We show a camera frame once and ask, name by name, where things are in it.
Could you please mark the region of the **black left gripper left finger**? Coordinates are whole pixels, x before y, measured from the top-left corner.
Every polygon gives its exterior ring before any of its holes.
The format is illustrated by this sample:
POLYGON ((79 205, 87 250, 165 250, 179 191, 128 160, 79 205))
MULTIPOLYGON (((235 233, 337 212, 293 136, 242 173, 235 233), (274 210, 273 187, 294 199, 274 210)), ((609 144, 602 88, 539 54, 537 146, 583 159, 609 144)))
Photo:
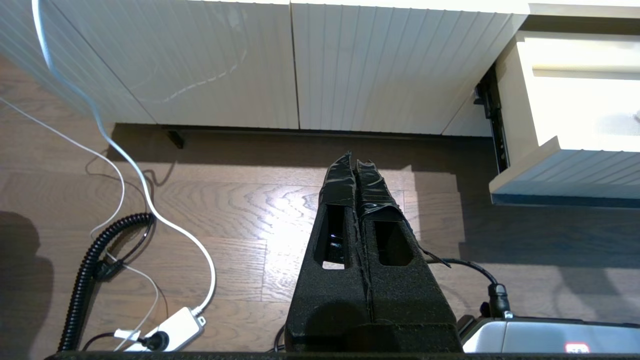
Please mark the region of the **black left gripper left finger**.
POLYGON ((327 168, 284 325, 288 352, 343 352, 345 335, 371 319, 356 213, 352 153, 327 168))

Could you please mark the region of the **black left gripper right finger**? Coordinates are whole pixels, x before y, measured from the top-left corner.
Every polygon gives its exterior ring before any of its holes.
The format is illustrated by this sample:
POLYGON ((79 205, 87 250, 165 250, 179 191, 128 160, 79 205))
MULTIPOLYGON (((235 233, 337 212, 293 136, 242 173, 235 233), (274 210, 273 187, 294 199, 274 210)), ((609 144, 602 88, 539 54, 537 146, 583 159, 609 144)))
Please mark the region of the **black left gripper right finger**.
POLYGON ((376 352, 460 352, 457 319, 409 221, 373 162, 357 161, 366 342, 376 352))

